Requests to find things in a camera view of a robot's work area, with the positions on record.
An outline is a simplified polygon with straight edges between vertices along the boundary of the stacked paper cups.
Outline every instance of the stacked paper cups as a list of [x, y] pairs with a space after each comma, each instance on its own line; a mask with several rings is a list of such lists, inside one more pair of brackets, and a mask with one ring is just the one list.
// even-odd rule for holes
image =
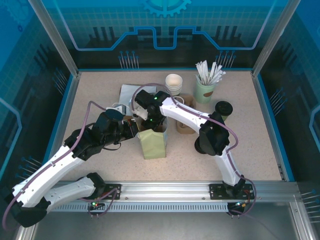
[[169, 74], [165, 78], [165, 86], [170, 90], [173, 96], [178, 96], [182, 88], [182, 77], [178, 74]]

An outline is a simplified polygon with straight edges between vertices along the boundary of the metal frame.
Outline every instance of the metal frame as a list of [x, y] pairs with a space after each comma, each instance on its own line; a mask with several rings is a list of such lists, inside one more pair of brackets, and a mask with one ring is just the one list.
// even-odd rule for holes
[[[71, 74], [76, 78], [70, 88], [70, 93], [67, 97], [65, 107], [61, 116], [61, 122], [58, 126], [56, 136], [52, 145], [50, 155], [60, 146], [64, 131], [66, 129], [67, 120], [73, 105], [79, 83], [79, 71], [72, 59], [62, 37], [60, 36], [56, 26], [54, 25], [48, 11], [41, 0], [28, 0], [37, 17], [42, 23], [44, 29], [52, 40], [54, 46], [59, 52], [62, 60], [65, 62]], [[277, 162], [282, 167], [282, 173], [285, 180], [289, 179], [284, 159], [278, 145], [275, 130], [273, 129], [266, 100], [263, 98], [261, 86], [257, 80], [257, 76], [263, 65], [266, 63], [270, 53], [274, 49], [277, 41], [282, 35], [289, 20], [294, 14], [300, 0], [289, 0], [285, 6], [277, 24], [275, 25], [269, 39], [261, 51], [254, 67], [253, 67], [253, 83], [260, 102], [265, 124], [269, 132], [270, 140]], [[68, 182], [59, 182], [57, 186], [65, 185]], [[116, 202], [121, 205], [132, 203], [217, 203], [222, 204], [227, 201], [210, 200], [209, 184], [221, 182], [117, 182], [122, 184], [121, 198]], [[316, 239], [313, 232], [308, 214], [301, 199], [301, 195], [296, 182], [286, 181], [256, 181], [257, 202], [289, 202], [292, 210], [292, 217], [296, 224], [298, 235], [301, 239], [314, 240]], [[31, 240], [33, 238], [37, 225], [29, 228], [20, 227], [16, 240]]]
[[275, 24], [270, 37], [266, 41], [258, 59], [253, 66], [253, 76], [256, 77], [260, 73], [262, 67], [266, 63], [269, 55], [277, 44], [279, 38], [283, 34], [287, 24], [289, 23], [292, 15], [295, 13], [301, 0], [289, 0], [286, 4], [281, 16], [279, 17], [277, 23]]
[[55, 48], [59, 52], [68, 70], [73, 76], [77, 77], [79, 71], [76, 66], [76, 63], [74, 62], [71, 54], [69, 53], [67, 46], [65, 45], [62, 37], [60, 36], [58, 29], [56, 28], [54, 22], [52, 21], [44, 4], [42, 3], [41, 0], [28, 0], [28, 1], [31, 7], [33, 8], [35, 14], [39, 18], [46, 33], [49, 35]]
[[[88, 213], [90, 203], [77, 201], [58, 206], [53, 212]], [[110, 205], [106, 202], [91, 213], [101, 213]], [[110, 213], [226, 213], [227, 202], [114, 202]]]
[[[72, 183], [60, 181], [55, 188]], [[108, 181], [121, 184], [118, 203], [236, 203], [238, 200], [210, 200], [209, 184], [222, 181]], [[255, 181], [260, 203], [302, 202], [296, 182]]]
[[312, 228], [312, 224], [308, 217], [305, 205], [303, 202], [290, 202], [292, 217], [300, 239], [316, 240], [319, 239]]
[[37, 232], [38, 224], [30, 227], [19, 227], [15, 240], [32, 240], [35, 233]]

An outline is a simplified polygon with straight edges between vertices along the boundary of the blue frame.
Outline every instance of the blue frame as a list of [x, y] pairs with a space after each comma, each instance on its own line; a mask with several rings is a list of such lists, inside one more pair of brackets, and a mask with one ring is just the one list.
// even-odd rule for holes
[[318, 113], [320, 111], [320, 104], [318, 106], [316, 106], [312, 112], [311, 112], [311, 116], [310, 116], [310, 122], [309, 122], [309, 129], [311, 131], [311, 134], [313, 136], [313, 139], [315, 141], [315, 144], [320, 152], [320, 141], [319, 141], [319, 138], [316, 134], [316, 131], [314, 129], [314, 122], [315, 122], [315, 115], [316, 113]]
[[61, 105], [60, 105], [58, 114], [57, 114], [56, 119], [55, 119], [55, 123], [54, 123], [53, 129], [52, 129], [52, 133], [51, 133], [51, 136], [50, 136], [50, 140], [49, 140], [48, 146], [47, 146], [46, 151], [45, 151], [45, 155], [44, 155], [42, 164], [45, 164], [49, 160], [50, 152], [51, 152], [51, 149], [52, 149], [52, 147], [54, 145], [54, 141], [55, 141], [55, 137], [56, 137], [56, 134], [57, 134], [58, 126], [59, 126], [60, 121], [61, 121], [62, 113], [63, 113], [63, 111], [65, 109], [65, 105], [66, 105], [66, 102], [67, 102], [67, 97], [69, 95], [69, 91], [70, 91], [71, 84], [73, 82], [73, 78], [74, 78], [74, 76], [72, 74], [70, 74], [70, 77], [69, 77], [69, 80], [68, 80], [68, 84], [66, 85], [66, 88], [65, 88], [65, 91], [64, 91], [64, 94], [63, 94]]
[[21, 130], [22, 130], [22, 123], [21, 123], [21, 117], [20, 117], [20, 113], [18, 112], [17, 109], [15, 109], [13, 106], [11, 106], [9, 103], [7, 103], [3, 98], [0, 97], [0, 103], [3, 104], [7, 109], [9, 109], [10, 112], [12, 112], [15, 116], [16, 116], [16, 121], [18, 123], [18, 129], [14, 135], [14, 138], [12, 140], [12, 143], [11, 143], [11, 146], [9, 148], [9, 151], [8, 153], [6, 154], [5, 156], [5, 159], [4, 159], [4, 162], [3, 162], [3, 165], [1, 167], [1, 170], [0, 170], [0, 181], [5, 173], [5, 170], [7, 168], [7, 165], [8, 165], [8, 162], [10, 160], [10, 157], [11, 157], [11, 154], [12, 152], [14, 151], [14, 148], [17, 144], [17, 141], [18, 141], [18, 138], [19, 138], [19, 135], [21, 133]]
[[222, 47], [222, 46], [219, 46], [213, 39], [212, 37], [206, 32], [206, 31], [199, 31], [197, 30], [197, 26], [195, 25], [181, 25], [181, 26], [176, 26], [174, 28], [174, 31], [173, 31], [173, 44], [172, 46], [158, 46], [158, 43], [157, 43], [157, 31], [155, 29], [155, 27], [153, 26], [134, 26], [133, 27], [133, 31], [126, 31], [124, 32], [121, 37], [111, 46], [111, 47], [99, 47], [99, 48], [80, 48], [78, 47], [77, 43], [76, 43], [76, 40], [74, 39], [72, 33], [71, 33], [71, 30], [61, 12], [61, 9], [60, 7], [58, 6], [58, 3], [57, 3], [57, 0], [53, 0], [54, 2], [54, 5], [56, 7], [56, 10], [61, 18], [61, 21], [65, 27], [65, 30], [67, 31], [69, 37], [70, 37], [70, 40], [74, 46], [74, 48], [80, 52], [86, 52], [86, 51], [113, 51], [121, 42], [122, 40], [126, 37], [126, 36], [131, 36], [131, 35], [138, 35], [138, 30], [151, 30], [152, 31], [152, 38], [153, 38], [153, 47], [154, 49], [156, 50], [174, 50], [176, 49], [177, 47], [177, 41], [178, 41], [178, 30], [181, 30], [181, 29], [188, 29], [188, 30], [192, 30], [192, 34], [194, 35], [203, 35], [204, 37], [206, 37], [208, 39], [208, 41], [216, 47], [217, 50], [245, 50], [245, 51], [250, 51], [250, 50], [253, 50], [256, 48], [257, 44], [258, 44], [258, 41], [267, 25], [267, 22], [270, 18], [270, 15], [272, 14], [276, 4], [277, 4], [277, 1], [278, 0], [274, 0], [274, 2], [272, 3], [270, 9], [269, 9], [269, 12], [261, 26], [261, 29], [258, 33], [258, 35], [256, 36], [256, 39], [253, 43], [253, 45], [251, 47]]
[[[196, 67], [168, 67], [168, 68], [80, 68], [79, 72], [147, 72], [147, 71], [196, 71]], [[251, 71], [250, 67], [222, 68], [225, 71]]]
[[289, 160], [288, 160], [288, 156], [287, 156], [287, 153], [286, 153], [286, 150], [285, 150], [285, 146], [284, 146], [284, 143], [282, 142], [282, 139], [281, 139], [281, 136], [280, 136], [280, 132], [279, 132], [279, 129], [278, 129], [278, 125], [277, 125], [274, 113], [272, 112], [272, 108], [271, 108], [270, 101], [269, 101], [269, 98], [268, 98], [268, 95], [267, 95], [267, 91], [266, 91], [265, 85], [264, 85], [264, 83], [262, 81], [260, 73], [258, 74], [257, 79], [258, 79], [258, 82], [259, 82], [259, 84], [261, 86], [263, 98], [265, 100], [265, 104], [266, 104], [266, 107], [267, 107], [267, 110], [269, 112], [269, 116], [270, 116], [270, 119], [271, 119], [271, 124], [272, 124], [272, 127], [273, 127], [274, 132], [275, 132], [275, 137], [276, 137], [276, 140], [277, 140], [279, 148], [280, 148], [280, 152], [281, 152], [281, 155], [282, 155], [284, 167], [285, 167], [285, 170], [286, 170], [286, 173], [287, 173], [287, 176], [288, 176], [288, 181], [289, 182], [294, 182], [295, 178], [294, 178], [294, 175], [292, 173], [292, 170], [291, 170], [291, 167], [290, 167], [290, 163], [289, 163]]

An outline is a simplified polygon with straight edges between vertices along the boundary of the green paper bag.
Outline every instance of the green paper bag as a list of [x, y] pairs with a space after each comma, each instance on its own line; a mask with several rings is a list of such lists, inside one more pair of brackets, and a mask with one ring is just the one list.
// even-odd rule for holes
[[141, 130], [138, 133], [138, 138], [140, 139], [144, 159], [165, 158], [168, 139], [168, 118], [163, 121], [163, 125], [160, 125], [156, 131], [152, 129], [143, 130], [141, 122], [141, 119], [137, 120], [139, 129]]

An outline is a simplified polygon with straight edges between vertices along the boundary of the green cup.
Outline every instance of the green cup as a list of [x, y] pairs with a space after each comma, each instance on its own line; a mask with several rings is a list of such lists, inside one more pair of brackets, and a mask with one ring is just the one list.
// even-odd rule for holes
[[197, 103], [207, 104], [211, 100], [212, 93], [216, 85], [204, 86], [196, 80], [194, 98]]

